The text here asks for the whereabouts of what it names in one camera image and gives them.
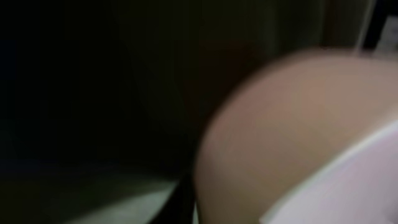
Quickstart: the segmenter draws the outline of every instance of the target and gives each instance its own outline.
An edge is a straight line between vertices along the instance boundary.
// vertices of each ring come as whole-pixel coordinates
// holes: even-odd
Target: human skin
[[[205,224],[259,223],[296,186],[397,118],[398,65],[305,53],[257,72],[227,100],[195,169]]]

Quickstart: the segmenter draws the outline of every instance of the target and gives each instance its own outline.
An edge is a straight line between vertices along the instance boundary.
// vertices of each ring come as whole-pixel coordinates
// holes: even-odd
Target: bare skin
[[[398,65],[305,54],[255,74],[211,123],[195,186],[205,224],[258,223],[283,194],[397,118]]]

